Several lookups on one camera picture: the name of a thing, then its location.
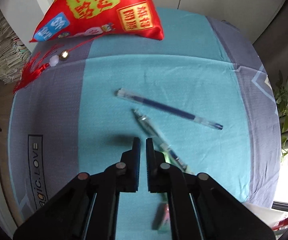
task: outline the gray wall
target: gray wall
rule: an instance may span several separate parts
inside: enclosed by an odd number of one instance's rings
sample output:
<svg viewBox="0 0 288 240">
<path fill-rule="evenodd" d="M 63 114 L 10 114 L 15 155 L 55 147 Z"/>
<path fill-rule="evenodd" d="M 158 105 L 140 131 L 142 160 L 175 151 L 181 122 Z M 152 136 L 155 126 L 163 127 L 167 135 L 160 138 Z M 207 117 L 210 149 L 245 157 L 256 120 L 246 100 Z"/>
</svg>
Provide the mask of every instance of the gray wall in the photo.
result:
<svg viewBox="0 0 288 240">
<path fill-rule="evenodd" d="M 278 80 L 278 71 L 288 76 L 288 0 L 254 47 L 267 71 L 271 85 Z"/>
</svg>

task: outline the gray fabric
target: gray fabric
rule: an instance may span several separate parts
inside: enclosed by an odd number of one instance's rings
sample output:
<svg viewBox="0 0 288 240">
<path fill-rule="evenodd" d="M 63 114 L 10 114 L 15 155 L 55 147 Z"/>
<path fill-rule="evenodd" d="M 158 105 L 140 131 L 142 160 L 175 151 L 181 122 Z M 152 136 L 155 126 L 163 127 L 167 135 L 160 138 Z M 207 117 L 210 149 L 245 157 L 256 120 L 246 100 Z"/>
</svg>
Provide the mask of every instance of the gray fabric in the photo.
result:
<svg viewBox="0 0 288 240">
<path fill-rule="evenodd" d="M 71 38 L 69 45 L 55 53 L 87 39 L 89 37 Z M 53 44 L 61 42 L 67 44 L 61 40 L 43 42 L 36 46 L 35 51 L 44 55 Z M 14 195 L 24 218 L 36 211 L 29 175 L 28 135 L 43 136 L 43 170 L 49 198 L 78 173 L 79 103 L 85 59 L 91 45 L 89 42 L 78 47 L 69 54 L 67 61 L 49 67 L 15 95 L 8 138 L 9 165 Z"/>
<path fill-rule="evenodd" d="M 266 71 L 247 39 L 229 24 L 209 17 L 208 20 L 234 64 L 246 108 L 251 140 L 248 201 L 271 207 L 279 176 L 281 149 L 279 118 Z"/>
</svg>

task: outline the red tassel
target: red tassel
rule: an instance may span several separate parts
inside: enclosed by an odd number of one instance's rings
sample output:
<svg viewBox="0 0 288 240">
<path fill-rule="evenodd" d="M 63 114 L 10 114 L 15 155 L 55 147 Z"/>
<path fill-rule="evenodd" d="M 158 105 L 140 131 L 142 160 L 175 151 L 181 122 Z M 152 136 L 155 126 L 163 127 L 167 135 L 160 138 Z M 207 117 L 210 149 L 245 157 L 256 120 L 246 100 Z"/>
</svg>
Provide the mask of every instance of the red tassel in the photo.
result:
<svg viewBox="0 0 288 240">
<path fill-rule="evenodd" d="M 49 63 L 44 63 L 41 65 L 42 61 L 46 59 L 51 53 L 53 53 L 58 48 L 62 47 L 58 45 L 54 45 L 51 49 L 37 62 L 35 65 L 35 61 L 40 56 L 40 52 L 36 54 L 33 58 L 30 59 L 29 62 L 25 63 L 22 71 L 21 79 L 16 83 L 13 93 L 15 94 L 18 90 L 28 86 L 31 82 L 36 80 L 40 74 L 46 70 L 50 66 Z"/>
</svg>

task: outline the red string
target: red string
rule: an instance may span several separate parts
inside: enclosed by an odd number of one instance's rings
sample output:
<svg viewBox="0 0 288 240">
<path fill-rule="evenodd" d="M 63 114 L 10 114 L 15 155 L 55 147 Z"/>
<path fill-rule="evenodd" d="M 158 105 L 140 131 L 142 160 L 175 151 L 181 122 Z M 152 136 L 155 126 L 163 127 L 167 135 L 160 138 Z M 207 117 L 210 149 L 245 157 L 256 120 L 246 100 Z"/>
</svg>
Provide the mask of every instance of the red string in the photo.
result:
<svg viewBox="0 0 288 240">
<path fill-rule="evenodd" d="M 91 38 L 89 40 L 83 41 L 83 42 L 77 44 L 75 47 L 68 49 L 68 51 L 69 52 L 73 51 L 74 49 L 76 49 L 80 46 L 83 46 L 84 44 L 86 44 L 86 43 L 88 43 L 94 39 L 97 39 L 103 35 L 104 35 L 104 33 L 100 34 L 94 38 Z M 15 85 L 13 93 L 15 94 L 18 90 L 28 86 L 31 82 L 36 80 L 40 76 L 40 74 L 50 66 L 49 63 L 45 63 L 45 64 L 41 65 L 43 60 L 46 59 L 50 54 L 52 54 L 55 50 L 57 50 L 58 48 L 60 48 L 62 46 L 64 46 L 64 45 L 55 44 L 54 46 L 52 46 L 50 48 L 50 50 L 36 63 L 36 65 L 35 65 L 35 61 L 40 56 L 40 54 L 41 54 L 40 52 L 38 52 L 36 54 L 36 56 L 31 58 L 31 60 L 29 62 L 25 63 L 25 65 L 23 67 L 23 71 L 22 71 L 22 77 L 21 77 L 20 81 L 18 81 L 17 84 Z"/>
</svg>

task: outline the wooden floor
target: wooden floor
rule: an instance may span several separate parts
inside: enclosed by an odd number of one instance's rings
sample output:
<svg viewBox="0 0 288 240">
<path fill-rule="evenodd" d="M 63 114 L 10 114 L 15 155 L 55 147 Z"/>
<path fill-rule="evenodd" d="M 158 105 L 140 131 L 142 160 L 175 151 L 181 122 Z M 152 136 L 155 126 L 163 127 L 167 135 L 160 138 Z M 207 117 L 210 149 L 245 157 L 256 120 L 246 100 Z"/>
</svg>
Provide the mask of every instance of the wooden floor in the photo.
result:
<svg viewBox="0 0 288 240">
<path fill-rule="evenodd" d="M 0 129 L 2 130 L 0 132 L 0 179 L 11 214 L 17 225 L 19 225 L 22 223 L 22 218 L 20 217 L 15 199 L 13 197 L 7 155 L 7 134 L 12 101 L 14 97 L 12 93 L 14 85 L 14 83 L 5 85 L 2 81 L 0 81 Z"/>
</svg>

